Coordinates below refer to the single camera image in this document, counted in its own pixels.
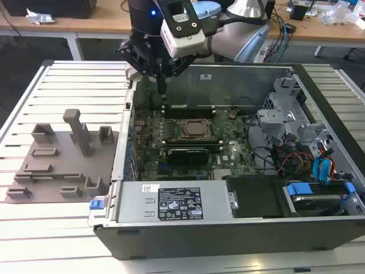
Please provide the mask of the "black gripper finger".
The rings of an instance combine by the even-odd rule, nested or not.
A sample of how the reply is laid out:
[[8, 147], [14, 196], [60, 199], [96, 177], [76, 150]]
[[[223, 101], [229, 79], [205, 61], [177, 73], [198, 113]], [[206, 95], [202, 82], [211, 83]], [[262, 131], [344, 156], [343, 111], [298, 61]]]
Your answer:
[[161, 96], [163, 100], [167, 100], [166, 90], [167, 82], [173, 76], [179, 76], [185, 71], [195, 60], [197, 55], [188, 55], [182, 58], [164, 58], [161, 61]]
[[148, 76], [156, 82], [156, 88], [162, 95], [161, 67], [153, 54], [152, 44], [149, 40], [141, 43], [133, 43], [131, 39], [123, 42], [118, 53], [124, 61], [127, 61], [142, 76]]

